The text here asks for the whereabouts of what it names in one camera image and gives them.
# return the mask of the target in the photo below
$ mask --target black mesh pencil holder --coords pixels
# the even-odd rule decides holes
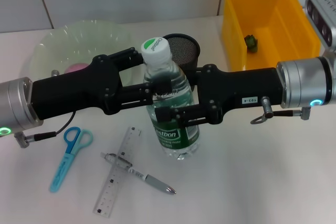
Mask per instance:
[[[163,36],[168,40],[173,61],[182,69],[194,70],[197,68],[198,57],[201,49],[197,41],[185,34],[168,34]]]

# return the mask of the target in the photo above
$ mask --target bottle cap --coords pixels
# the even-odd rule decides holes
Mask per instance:
[[[157,66],[172,59],[168,40],[156,37],[141,45],[141,54],[146,64]]]

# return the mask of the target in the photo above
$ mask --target clear plastic bowl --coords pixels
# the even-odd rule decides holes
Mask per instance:
[[[55,29],[34,49],[29,72],[33,81],[48,78],[53,70],[60,74],[78,63],[90,64],[96,55],[110,55],[134,47],[129,32],[102,20],[82,20]],[[130,85],[132,71],[120,72],[124,86]]]

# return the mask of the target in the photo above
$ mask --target pen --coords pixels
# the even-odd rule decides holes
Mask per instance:
[[[114,154],[114,153],[105,154],[103,152],[100,154],[100,156],[103,157],[110,164],[113,164],[115,158],[117,157],[116,154]],[[156,189],[158,189],[158,190],[160,190],[164,193],[167,193],[167,194],[170,194],[170,195],[176,194],[176,191],[172,187],[163,183],[162,181],[158,180],[157,178],[154,178],[153,176],[151,176],[149,174],[147,174],[147,175],[142,174],[141,172],[136,170],[133,167],[132,163],[128,162],[126,159],[124,159],[122,157],[118,157],[118,160],[120,161],[120,162],[118,162],[118,166],[127,170],[128,173],[133,174],[133,175],[141,178],[147,184],[155,187]]]

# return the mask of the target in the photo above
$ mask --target plastic bottle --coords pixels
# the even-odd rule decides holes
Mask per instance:
[[[179,129],[177,122],[158,123],[155,108],[169,106],[178,108],[194,104],[190,84],[183,71],[173,62],[169,43],[164,38],[152,38],[141,46],[142,57],[146,63],[144,82],[153,82],[160,77],[170,77],[172,93],[155,95],[153,105],[147,106],[159,142],[164,152],[176,159],[184,159],[192,155],[199,146],[198,126]]]

